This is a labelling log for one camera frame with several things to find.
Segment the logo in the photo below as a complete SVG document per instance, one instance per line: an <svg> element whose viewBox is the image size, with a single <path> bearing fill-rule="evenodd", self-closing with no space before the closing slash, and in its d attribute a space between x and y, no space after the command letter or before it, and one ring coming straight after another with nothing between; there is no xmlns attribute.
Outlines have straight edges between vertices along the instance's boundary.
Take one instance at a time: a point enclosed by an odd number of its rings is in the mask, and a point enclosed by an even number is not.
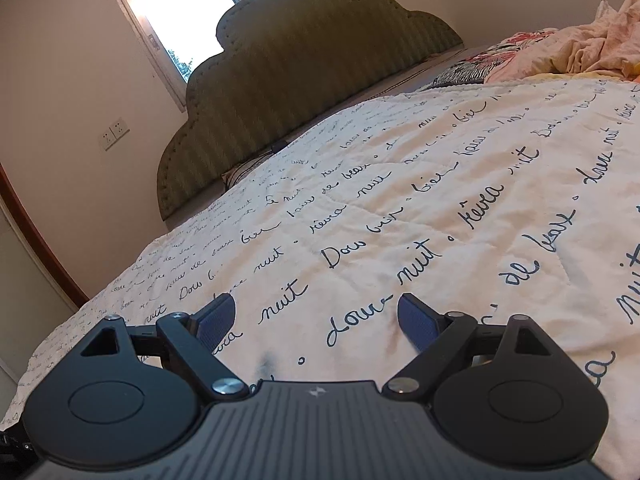
<svg viewBox="0 0 640 480"><path fill-rule="evenodd" d="M321 386L316 386L315 390L309 390L309 395L313 395L316 399L320 396L323 396L326 393L326 390Z"/></svg>

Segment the window frame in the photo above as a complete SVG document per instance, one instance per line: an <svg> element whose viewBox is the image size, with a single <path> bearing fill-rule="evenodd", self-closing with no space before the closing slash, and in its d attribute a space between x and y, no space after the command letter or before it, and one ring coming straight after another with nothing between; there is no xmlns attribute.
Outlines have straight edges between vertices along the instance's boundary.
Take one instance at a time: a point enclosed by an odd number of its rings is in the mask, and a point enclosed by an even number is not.
<svg viewBox="0 0 640 480"><path fill-rule="evenodd" d="M137 33L138 39L145 47L145 53L159 78L167 88L181 112L186 110L187 83L174 65L169 53L158 38L146 16L136 12L135 0L117 0L131 26Z"/></svg>

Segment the wooden door frame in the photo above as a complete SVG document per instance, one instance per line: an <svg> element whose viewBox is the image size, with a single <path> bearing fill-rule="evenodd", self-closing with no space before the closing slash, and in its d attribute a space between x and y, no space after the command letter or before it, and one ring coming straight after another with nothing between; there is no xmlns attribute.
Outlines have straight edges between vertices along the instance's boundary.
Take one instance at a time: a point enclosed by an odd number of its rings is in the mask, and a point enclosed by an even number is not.
<svg viewBox="0 0 640 480"><path fill-rule="evenodd" d="M42 265L47 269L51 277L60 286L62 291L69 297L76 307L82 307L89 298L71 278L62 266L56 255L51 251L49 246L42 238L40 232L36 229L27 211L22 206L18 195L15 193L14 187L11 185L4 168L0 163L0 198L4 201L6 208L15 221L16 225L22 232L25 240L30 245Z"/></svg>

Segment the bed frame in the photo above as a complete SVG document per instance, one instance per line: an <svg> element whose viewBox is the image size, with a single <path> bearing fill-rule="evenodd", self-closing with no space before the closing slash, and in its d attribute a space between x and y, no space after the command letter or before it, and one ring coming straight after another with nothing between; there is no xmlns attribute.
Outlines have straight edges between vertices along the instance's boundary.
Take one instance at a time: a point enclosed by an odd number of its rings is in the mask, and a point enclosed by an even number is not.
<svg viewBox="0 0 640 480"><path fill-rule="evenodd" d="M193 71L189 118L159 163L163 220L334 105L462 44L440 18L395 0L241 0L216 37L224 52Z"/></svg>

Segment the electrical outlet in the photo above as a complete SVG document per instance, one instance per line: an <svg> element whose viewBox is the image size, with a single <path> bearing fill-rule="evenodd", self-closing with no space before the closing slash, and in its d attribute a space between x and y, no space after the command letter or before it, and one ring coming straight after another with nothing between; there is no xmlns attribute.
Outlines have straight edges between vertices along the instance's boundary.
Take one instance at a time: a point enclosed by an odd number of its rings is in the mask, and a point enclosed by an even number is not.
<svg viewBox="0 0 640 480"><path fill-rule="evenodd" d="M116 137L111 133L111 130L107 130L100 135L100 146L106 152L116 142Z"/></svg>
<svg viewBox="0 0 640 480"><path fill-rule="evenodd" d="M116 139L119 139L129 131L129 127L127 126L127 123L124 121L122 117L118 118L117 121L115 121L111 126L109 126L109 129L111 130L111 133L113 133Z"/></svg>

